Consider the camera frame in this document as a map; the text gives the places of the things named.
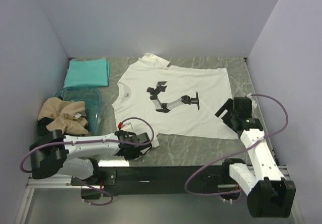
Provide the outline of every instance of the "robot arm print on shirt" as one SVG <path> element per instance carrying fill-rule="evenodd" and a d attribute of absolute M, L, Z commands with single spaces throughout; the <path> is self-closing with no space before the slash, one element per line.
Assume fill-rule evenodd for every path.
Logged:
<path fill-rule="evenodd" d="M 164 113 L 168 113 L 170 112 L 172 109 L 176 108 L 176 107 L 179 107 L 181 105 L 184 105 L 184 104 L 197 104 L 197 107 L 198 107 L 198 110 L 200 109 L 200 106 L 199 106 L 199 97 L 198 97 L 198 92 L 196 93 L 196 97 L 195 98 L 191 98 L 187 95 L 185 96 L 182 96 L 181 98 L 173 101 L 173 102 L 170 102 L 170 103 L 161 103 L 159 98 L 157 97 L 158 94 L 160 92 L 165 92 L 166 91 L 166 88 L 167 86 L 165 86 L 167 82 L 158 82 L 156 84 L 156 88 L 152 88 L 152 87 L 149 87 L 147 88 L 146 92 L 149 92 L 150 93 L 150 100 L 154 103 L 155 105 L 155 110 L 157 112 L 164 112 Z"/>

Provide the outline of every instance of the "laundry basket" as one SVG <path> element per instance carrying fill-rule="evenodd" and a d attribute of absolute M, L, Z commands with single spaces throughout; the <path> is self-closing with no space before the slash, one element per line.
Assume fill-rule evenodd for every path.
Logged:
<path fill-rule="evenodd" d="M 101 122 L 101 99 L 102 95 L 96 88 L 77 88 L 66 87 L 55 94 L 56 97 L 61 97 L 64 101 L 69 102 L 85 102 L 86 120 L 89 122 L 86 129 L 90 136 L 95 136 L 98 133 L 98 126 Z"/>

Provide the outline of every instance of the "marbled gray tabletop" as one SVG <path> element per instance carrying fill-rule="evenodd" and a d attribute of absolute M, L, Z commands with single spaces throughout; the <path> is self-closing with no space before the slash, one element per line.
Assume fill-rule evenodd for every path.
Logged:
<path fill-rule="evenodd" d="M 77 60 L 89 59 L 93 58 L 80 58 Z M 100 135 L 112 133 L 117 130 L 112 107 L 112 103 L 117 99 L 119 94 L 117 82 L 127 70 L 128 66 L 135 63 L 137 59 L 136 57 L 106 57 L 106 60 L 110 62 L 111 70 L 108 87 L 99 88 L 102 93 L 102 118 L 99 126 Z M 227 68 L 233 97 L 254 93 L 252 81 L 243 58 L 168 57 L 165 59 L 169 60 L 171 65 L 181 67 L 197 69 Z M 259 118 L 264 123 L 259 107 L 253 111 L 253 116 Z M 130 166 L 204 165 L 219 157 L 245 148 L 240 140 L 165 134 L 159 134 L 157 138 L 160 146 L 154 148 L 145 156 L 130 161 Z M 247 164 L 251 164 L 249 156 L 246 153 L 235 156 L 234 158 L 242 158 Z M 105 162 L 101 166 L 114 165 L 109 163 L 109 156 L 99 156 L 98 159 L 101 160 L 101 163 Z"/>

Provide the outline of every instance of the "beige cloth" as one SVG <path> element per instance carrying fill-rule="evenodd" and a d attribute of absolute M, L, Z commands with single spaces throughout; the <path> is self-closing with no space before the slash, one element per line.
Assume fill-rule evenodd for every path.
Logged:
<path fill-rule="evenodd" d="M 57 97 L 49 98 L 42 106 L 38 120 L 44 117 L 54 119 L 46 127 L 49 131 L 60 129 L 63 133 L 72 135 L 88 134 L 84 127 L 88 124 L 83 118 L 85 114 L 85 102 L 67 102 Z"/>

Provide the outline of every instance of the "teal towel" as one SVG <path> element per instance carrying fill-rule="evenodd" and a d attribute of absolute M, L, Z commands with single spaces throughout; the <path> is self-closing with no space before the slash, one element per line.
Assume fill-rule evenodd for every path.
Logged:
<path fill-rule="evenodd" d="M 106 87 L 110 63 L 105 59 L 69 62 L 65 87 Z"/>

